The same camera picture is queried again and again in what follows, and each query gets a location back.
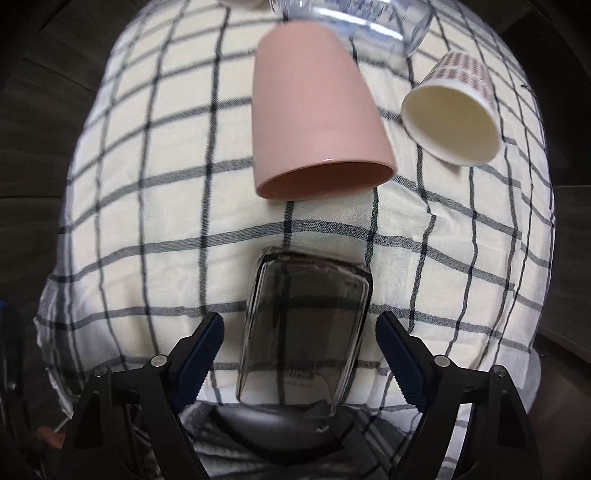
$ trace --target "screw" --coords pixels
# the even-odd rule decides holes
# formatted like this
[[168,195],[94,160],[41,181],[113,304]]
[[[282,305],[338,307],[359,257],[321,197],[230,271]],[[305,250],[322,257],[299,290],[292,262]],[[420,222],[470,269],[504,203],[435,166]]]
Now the screw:
[[152,367],[158,368],[166,365],[166,362],[168,362],[166,355],[156,355],[152,357],[152,360],[150,360],[150,365],[152,365]]
[[109,369],[107,367],[105,367],[104,365],[101,365],[99,367],[96,367],[92,373],[95,377],[102,377],[108,371],[109,371]]
[[495,365],[494,367],[492,367],[492,371],[499,375],[499,377],[505,377],[506,375],[508,375],[507,369],[502,365]]
[[440,367],[449,367],[451,365],[452,361],[446,357],[445,355],[437,355],[435,357],[435,365],[438,365]]

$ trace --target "white paper cup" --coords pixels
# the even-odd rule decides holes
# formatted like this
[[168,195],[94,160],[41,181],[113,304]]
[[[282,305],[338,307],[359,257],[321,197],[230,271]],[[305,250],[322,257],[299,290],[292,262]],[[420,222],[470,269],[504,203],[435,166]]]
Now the white paper cup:
[[484,165],[501,149],[491,77],[464,52],[446,53],[404,98],[401,113],[409,135],[443,161]]

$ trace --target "paper cup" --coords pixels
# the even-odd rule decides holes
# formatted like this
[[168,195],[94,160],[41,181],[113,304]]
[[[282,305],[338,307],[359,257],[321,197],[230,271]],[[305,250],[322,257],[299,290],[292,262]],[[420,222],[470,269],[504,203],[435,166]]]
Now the paper cup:
[[483,165],[501,149],[491,77],[464,52],[446,53],[404,98],[402,121],[425,150],[455,165]]
[[259,43],[252,93],[256,192],[306,200],[371,189],[396,163],[371,93],[336,34],[290,22]]

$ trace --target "checkered tablecloth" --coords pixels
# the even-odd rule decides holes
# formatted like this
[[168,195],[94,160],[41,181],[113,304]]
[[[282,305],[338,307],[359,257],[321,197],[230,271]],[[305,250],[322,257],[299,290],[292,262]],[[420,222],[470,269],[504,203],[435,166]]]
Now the checkered tablecloth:
[[[212,310],[225,318],[226,339],[199,398],[235,402],[245,303],[256,260],[271,245],[336,253],[373,273],[346,400],[363,407],[364,433],[375,418],[408,437],[419,418],[374,339],[385,310],[432,353],[462,367],[504,364],[524,389],[554,238],[540,114],[499,37],[458,3],[433,5],[437,15],[410,61],[356,56],[398,175],[367,192],[308,202],[254,192],[252,69],[276,15],[152,0],[126,27],[76,148],[59,257],[36,318],[66,411],[95,366],[135,368],[168,353]],[[401,123],[405,94],[450,49],[482,59],[494,83],[504,147],[482,167],[436,160]],[[453,469],[466,418],[462,409],[445,468]],[[388,448],[396,461],[401,449]]]

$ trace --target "blue gripper pad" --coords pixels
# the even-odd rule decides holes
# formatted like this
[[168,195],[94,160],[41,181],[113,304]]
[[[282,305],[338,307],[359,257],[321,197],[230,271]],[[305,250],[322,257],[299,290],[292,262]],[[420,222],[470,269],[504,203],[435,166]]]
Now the blue gripper pad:
[[419,412],[424,413],[427,409],[427,397],[424,394],[425,379],[392,324],[392,320],[385,313],[378,317],[375,324],[375,339],[386,357],[404,399],[407,403],[415,405]]
[[187,405],[195,402],[213,360],[222,346],[223,336],[223,319],[221,315],[214,313],[179,369],[177,390],[171,402],[175,413],[180,413]]

